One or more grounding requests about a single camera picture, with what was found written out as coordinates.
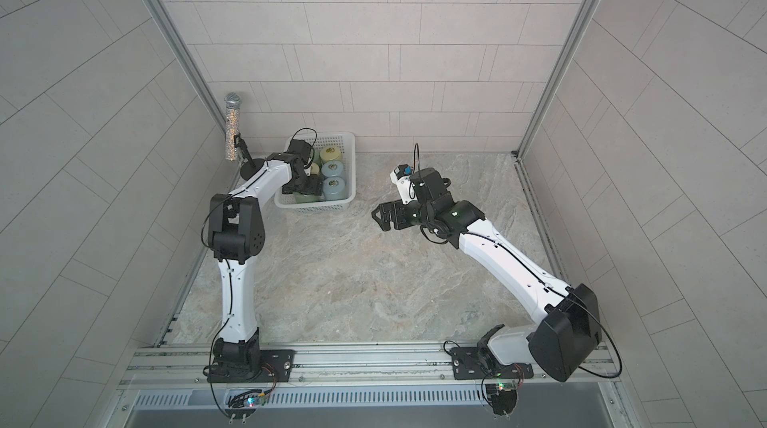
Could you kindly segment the blue tea canister front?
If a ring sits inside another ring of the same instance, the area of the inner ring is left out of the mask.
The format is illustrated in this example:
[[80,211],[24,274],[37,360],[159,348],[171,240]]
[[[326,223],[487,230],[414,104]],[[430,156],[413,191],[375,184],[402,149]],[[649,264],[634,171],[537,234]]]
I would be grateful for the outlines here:
[[346,181],[339,176],[327,177],[323,183],[323,198],[325,201],[338,201],[346,199],[349,190]]

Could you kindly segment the blue tea canister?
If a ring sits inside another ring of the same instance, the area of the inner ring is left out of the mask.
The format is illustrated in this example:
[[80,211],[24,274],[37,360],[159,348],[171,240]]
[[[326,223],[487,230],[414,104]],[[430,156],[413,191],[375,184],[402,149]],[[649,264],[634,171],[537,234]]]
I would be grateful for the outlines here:
[[341,160],[331,160],[325,162],[321,168],[321,172],[325,178],[346,178],[345,164]]
[[325,201],[338,201],[346,199],[349,190],[346,181],[339,176],[327,177],[323,183],[323,198]]

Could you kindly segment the white plastic basket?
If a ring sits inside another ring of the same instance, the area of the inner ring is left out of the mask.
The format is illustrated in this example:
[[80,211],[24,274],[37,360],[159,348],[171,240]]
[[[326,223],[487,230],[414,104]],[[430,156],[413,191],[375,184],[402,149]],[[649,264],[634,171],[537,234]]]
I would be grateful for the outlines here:
[[344,174],[347,197],[338,200],[317,201],[299,203],[295,200],[293,194],[282,194],[280,191],[275,195],[275,204],[277,208],[293,210],[297,213],[319,213],[326,211],[345,210],[349,207],[356,196],[356,139],[355,134],[351,132],[320,132],[318,137],[312,131],[296,134],[297,139],[303,139],[307,142],[315,142],[317,151],[327,146],[335,146],[342,154],[344,164]]

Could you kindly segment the dark green tea canister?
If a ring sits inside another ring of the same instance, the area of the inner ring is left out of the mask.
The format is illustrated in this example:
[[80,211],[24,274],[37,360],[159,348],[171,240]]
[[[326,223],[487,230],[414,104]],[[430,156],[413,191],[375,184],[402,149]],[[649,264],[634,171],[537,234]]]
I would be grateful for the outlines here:
[[299,192],[294,193],[294,200],[298,204],[303,203],[318,203],[324,200],[321,194],[303,194]]

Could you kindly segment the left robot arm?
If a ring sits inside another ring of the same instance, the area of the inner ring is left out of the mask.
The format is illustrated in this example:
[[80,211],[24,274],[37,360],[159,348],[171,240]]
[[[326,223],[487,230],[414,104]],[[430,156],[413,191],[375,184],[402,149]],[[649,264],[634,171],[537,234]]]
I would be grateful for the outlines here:
[[218,262],[222,282],[222,328],[213,357],[222,365],[261,366],[259,327],[250,287],[255,257],[266,244],[262,208],[277,193],[317,195],[322,183],[311,174],[314,151],[284,151],[266,158],[248,156],[240,167],[243,183],[211,199],[205,246]]

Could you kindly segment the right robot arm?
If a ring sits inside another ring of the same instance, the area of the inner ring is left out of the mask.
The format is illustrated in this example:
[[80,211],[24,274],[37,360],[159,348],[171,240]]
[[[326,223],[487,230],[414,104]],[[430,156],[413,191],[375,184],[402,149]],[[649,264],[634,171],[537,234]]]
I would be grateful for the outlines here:
[[372,212],[382,230],[417,226],[428,240],[457,248],[500,281],[533,321],[531,327],[489,330],[477,344],[479,364],[497,375],[516,363],[534,363],[565,382],[602,340],[593,291],[584,284],[573,287],[534,263],[474,204],[454,200],[449,180],[435,169],[401,164],[391,182],[399,199]]

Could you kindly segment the microphone on black stand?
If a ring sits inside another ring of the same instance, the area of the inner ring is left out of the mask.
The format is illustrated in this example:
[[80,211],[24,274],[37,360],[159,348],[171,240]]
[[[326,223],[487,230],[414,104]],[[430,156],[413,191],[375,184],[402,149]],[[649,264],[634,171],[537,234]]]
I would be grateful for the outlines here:
[[242,138],[239,130],[241,104],[242,100],[239,94],[230,92],[225,96],[225,156],[228,161],[240,162],[240,176],[243,180],[249,180],[264,167],[265,160],[263,158],[253,158],[245,140]]

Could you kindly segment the white vent grille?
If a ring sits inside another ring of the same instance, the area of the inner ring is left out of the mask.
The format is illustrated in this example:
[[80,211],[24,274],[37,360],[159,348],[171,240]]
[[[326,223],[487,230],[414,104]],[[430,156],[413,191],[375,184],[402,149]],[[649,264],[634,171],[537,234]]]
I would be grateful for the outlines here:
[[[147,390],[138,394],[136,410],[226,409],[227,401],[239,390],[209,389]],[[415,386],[326,386],[283,387],[269,395],[266,408],[384,407],[384,406],[474,406],[483,396],[474,385]]]

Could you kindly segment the right circuit board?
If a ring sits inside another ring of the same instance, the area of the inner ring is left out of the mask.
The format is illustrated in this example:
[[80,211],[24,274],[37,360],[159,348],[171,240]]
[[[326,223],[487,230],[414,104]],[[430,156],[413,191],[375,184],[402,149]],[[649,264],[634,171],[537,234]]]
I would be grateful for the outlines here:
[[507,384],[486,385],[485,401],[495,416],[509,416],[517,408],[519,394],[515,388]]

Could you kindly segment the circuit board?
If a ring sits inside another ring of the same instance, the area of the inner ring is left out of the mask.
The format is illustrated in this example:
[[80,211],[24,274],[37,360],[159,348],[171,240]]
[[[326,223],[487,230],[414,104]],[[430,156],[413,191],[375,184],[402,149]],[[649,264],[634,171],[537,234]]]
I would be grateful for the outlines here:
[[250,416],[265,404],[268,395],[261,389],[248,390],[227,401],[226,412],[230,423],[240,420],[245,424]]
[[519,394],[515,388],[507,384],[486,385],[485,401],[495,416],[509,416],[517,408]]

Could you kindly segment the left circuit board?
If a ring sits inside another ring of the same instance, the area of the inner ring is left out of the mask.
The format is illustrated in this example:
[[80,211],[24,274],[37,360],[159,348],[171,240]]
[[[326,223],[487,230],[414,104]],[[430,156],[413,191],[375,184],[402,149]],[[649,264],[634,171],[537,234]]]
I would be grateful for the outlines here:
[[261,389],[248,390],[227,401],[226,412],[230,423],[240,420],[245,424],[250,416],[265,404],[268,395]]

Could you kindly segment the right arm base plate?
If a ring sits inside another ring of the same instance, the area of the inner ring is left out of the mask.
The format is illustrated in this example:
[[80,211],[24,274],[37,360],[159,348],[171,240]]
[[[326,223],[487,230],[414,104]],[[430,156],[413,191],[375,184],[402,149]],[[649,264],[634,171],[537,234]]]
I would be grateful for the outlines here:
[[453,364],[455,380],[488,380],[491,378],[524,380],[533,379],[533,366],[514,363],[500,368],[484,368],[475,348],[453,346],[447,350]]

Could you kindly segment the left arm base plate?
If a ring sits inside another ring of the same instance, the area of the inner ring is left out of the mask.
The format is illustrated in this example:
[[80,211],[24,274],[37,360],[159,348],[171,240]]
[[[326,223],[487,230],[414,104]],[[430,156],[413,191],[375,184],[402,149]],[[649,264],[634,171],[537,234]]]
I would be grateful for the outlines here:
[[294,350],[267,350],[256,356],[249,352],[215,354],[203,373],[209,383],[287,382],[295,354]]

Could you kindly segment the aluminium mounting rail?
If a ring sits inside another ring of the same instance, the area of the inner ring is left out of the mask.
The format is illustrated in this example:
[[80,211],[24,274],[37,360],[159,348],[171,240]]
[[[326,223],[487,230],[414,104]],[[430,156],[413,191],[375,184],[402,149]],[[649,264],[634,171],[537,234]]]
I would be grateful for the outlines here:
[[[261,351],[296,352],[290,380],[278,387],[394,386],[479,384],[488,380],[455,380],[447,350],[453,346],[475,348],[471,342],[386,342],[386,343],[294,343],[265,345]],[[119,382],[126,389],[205,388],[203,369],[208,366],[210,347],[203,344],[176,344],[139,348],[128,362]],[[257,384],[233,383],[229,388]]]

